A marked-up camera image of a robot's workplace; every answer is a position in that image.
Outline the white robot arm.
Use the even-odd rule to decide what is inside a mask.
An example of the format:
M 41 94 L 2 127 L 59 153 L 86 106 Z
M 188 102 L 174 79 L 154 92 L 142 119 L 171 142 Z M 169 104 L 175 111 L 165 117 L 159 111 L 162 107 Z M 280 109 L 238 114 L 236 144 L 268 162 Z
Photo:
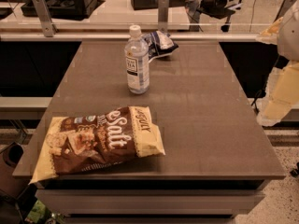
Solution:
M 283 68 L 273 67 L 265 86 L 257 121 L 262 126 L 279 123 L 299 102 L 299 4 L 263 30 L 256 40 L 273 44 L 278 55 L 288 60 Z

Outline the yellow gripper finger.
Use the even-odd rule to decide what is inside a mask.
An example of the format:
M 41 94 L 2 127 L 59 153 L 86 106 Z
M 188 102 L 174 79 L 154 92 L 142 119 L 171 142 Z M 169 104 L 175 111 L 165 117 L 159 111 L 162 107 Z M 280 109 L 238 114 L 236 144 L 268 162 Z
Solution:
M 265 91 L 257 121 L 262 126 L 273 126 L 299 102 L 299 62 L 289 61 L 282 69 L 274 67 Z
M 278 45 L 280 42 L 279 28 L 282 20 L 282 17 L 275 20 L 269 27 L 256 36 L 256 40 L 267 45 Z

